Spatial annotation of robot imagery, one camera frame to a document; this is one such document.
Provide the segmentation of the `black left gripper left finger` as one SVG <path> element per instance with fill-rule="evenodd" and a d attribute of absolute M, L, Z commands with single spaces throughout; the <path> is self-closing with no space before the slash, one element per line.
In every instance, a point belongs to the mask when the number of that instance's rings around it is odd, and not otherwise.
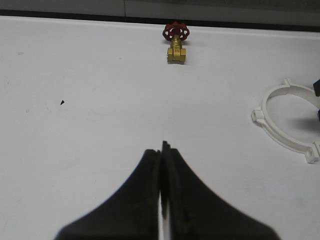
<path fill-rule="evenodd" d="M 147 149 L 125 183 L 104 203 L 63 227 L 58 240 L 157 240 L 161 154 Z"/>

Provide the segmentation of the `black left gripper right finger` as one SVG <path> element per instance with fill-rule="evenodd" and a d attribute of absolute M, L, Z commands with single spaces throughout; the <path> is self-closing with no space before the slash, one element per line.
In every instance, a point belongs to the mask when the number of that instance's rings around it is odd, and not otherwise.
<path fill-rule="evenodd" d="M 193 172 L 176 148 L 163 141 L 162 216 L 172 240 L 277 240 L 279 236 L 228 204 Z"/>

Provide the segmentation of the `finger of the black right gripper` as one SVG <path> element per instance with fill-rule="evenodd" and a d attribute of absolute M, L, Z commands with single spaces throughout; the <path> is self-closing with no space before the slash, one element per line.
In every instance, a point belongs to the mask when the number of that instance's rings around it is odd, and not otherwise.
<path fill-rule="evenodd" d="M 315 96 L 319 98 L 320 97 L 320 79 L 313 84 L 313 89 L 315 92 Z M 318 110 L 318 118 L 320 119 L 320 109 Z"/>

